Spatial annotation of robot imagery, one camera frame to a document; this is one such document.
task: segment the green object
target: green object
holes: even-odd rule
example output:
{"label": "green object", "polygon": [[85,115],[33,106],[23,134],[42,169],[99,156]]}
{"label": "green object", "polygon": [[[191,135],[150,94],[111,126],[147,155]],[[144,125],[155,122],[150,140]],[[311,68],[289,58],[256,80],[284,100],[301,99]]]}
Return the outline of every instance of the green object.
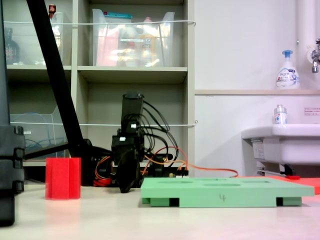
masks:
{"label": "green object", "polygon": [[145,178],[143,204],[152,207],[237,208],[301,206],[303,196],[314,196],[312,186],[267,177],[259,178]]}

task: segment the hole in board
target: hole in board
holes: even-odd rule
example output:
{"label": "hole in board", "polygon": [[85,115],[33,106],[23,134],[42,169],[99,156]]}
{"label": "hole in board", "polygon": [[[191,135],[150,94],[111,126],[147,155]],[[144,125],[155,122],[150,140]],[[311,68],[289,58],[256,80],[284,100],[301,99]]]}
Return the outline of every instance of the hole in board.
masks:
{"label": "hole in board", "polygon": [[277,197],[277,198],[276,198],[276,205],[277,205],[277,206],[283,206],[283,205],[284,205],[284,199],[283,199],[283,197]]}
{"label": "hole in board", "polygon": [[248,184],[266,184],[270,183],[269,181],[242,181],[243,183],[248,183]]}
{"label": "hole in board", "polygon": [[192,184],[193,181],[160,181],[160,184]]}
{"label": "hole in board", "polygon": [[231,183],[225,183],[225,184],[203,184],[204,186],[210,186],[210,187],[238,187],[241,186],[241,184],[231,184]]}
{"label": "hole in board", "polygon": [[170,207],[179,207],[179,198],[169,198]]}

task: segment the black stand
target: black stand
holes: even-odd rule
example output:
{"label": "black stand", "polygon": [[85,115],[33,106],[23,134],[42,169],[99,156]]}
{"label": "black stand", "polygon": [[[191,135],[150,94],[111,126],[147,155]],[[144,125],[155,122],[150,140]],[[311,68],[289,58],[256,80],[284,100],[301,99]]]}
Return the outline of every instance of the black stand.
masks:
{"label": "black stand", "polygon": [[72,157],[81,158],[81,185],[93,186],[95,160],[111,154],[83,139],[45,2],[27,0],[27,3],[68,142],[25,154],[23,129],[10,126],[3,5],[0,0],[0,225],[12,225],[15,221],[14,196],[24,188],[23,158],[32,159],[68,149]]}
{"label": "black stand", "polygon": [[24,190],[25,137],[10,126],[2,0],[0,0],[0,226],[15,222],[15,195]]}

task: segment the clear plastic container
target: clear plastic container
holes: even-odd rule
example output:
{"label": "clear plastic container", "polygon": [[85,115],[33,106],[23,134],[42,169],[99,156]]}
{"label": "clear plastic container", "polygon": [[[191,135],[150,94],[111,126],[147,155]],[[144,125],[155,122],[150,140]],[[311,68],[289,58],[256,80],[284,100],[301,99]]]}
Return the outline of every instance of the clear plastic container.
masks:
{"label": "clear plastic container", "polygon": [[[63,12],[51,20],[52,30],[63,65],[71,65],[72,25]],[[8,65],[46,65],[33,24],[4,23],[5,52]]]}
{"label": "clear plastic container", "polygon": [[[66,142],[66,133],[62,124],[58,107],[52,114],[39,114],[26,112],[22,114],[10,114],[11,125],[23,127],[25,136],[25,150],[36,151],[45,147],[54,146]],[[41,156],[38,159],[66,157],[66,151]]]}
{"label": "clear plastic container", "polygon": [[94,66],[173,67],[174,24],[166,21],[174,20],[174,12],[167,12],[163,23],[145,24],[107,24],[100,9],[92,13],[99,24],[93,25]]}

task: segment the shelf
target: shelf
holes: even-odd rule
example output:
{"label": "shelf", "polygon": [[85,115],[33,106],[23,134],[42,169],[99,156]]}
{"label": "shelf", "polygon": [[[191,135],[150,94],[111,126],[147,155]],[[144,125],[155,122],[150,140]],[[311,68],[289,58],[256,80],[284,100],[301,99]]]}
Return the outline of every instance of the shelf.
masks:
{"label": "shelf", "polygon": [[95,84],[182,84],[188,68],[78,66],[78,72]]}
{"label": "shelf", "polygon": [[[148,161],[143,161],[140,163],[140,167],[145,167],[147,165]],[[181,162],[176,162],[172,165],[173,168],[180,167]],[[42,159],[35,159],[35,160],[26,160],[23,161],[24,167],[45,167],[46,166],[46,160]]]}
{"label": "shelf", "polygon": [[269,95],[269,96],[320,96],[320,90],[307,90],[307,89],[286,89],[286,90],[223,90],[223,89],[208,89],[208,90],[195,90],[196,96],[217,96],[217,95]]}
{"label": "shelf", "polygon": [[[71,82],[71,66],[64,66],[68,83]],[[10,83],[49,83],[47,67],[44,65],[7,65]]]}
{"label": "shelf", "polygon": [[46,166],[46,160],[44,160],[44,159],[24,160],[22,165],[24,167],[45,167]]}
{"label": "shelf", "polygon": [[91,4],[117,4],[117,5],[172,5],[184,4],[184,0],[89,0]]}

